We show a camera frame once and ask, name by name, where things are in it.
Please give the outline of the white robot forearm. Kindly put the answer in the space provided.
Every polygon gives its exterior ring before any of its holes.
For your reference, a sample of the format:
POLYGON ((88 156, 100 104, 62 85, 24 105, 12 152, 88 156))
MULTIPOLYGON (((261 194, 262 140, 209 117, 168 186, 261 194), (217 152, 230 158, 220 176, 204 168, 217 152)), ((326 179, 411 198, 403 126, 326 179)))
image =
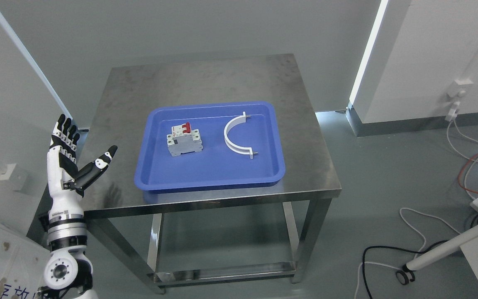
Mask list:
POLYGON ((51 255, 46 263, 40 286, 34 299, 62 299, 71 289, 78 299, 97 299, 93 289, 93 265, 86 257, 87 225, 82 215, 72 214, 39 217, 51 255))

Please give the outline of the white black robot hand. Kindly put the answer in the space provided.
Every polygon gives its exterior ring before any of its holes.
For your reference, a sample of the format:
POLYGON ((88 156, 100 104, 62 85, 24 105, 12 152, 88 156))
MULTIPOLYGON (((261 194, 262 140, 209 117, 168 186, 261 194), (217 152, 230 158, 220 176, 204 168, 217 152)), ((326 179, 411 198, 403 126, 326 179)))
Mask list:
POLYGON ((60 220, 62 215, 81 215, 80 202, 85 190, 106 172, 118 147, 110 146, 104 154, 86 164, 82 169, 76 165, 76 148, 80 135, 72 119, 61 114, 51 134, 47 152, 48 190, 52 207, 49 221, 60 220))

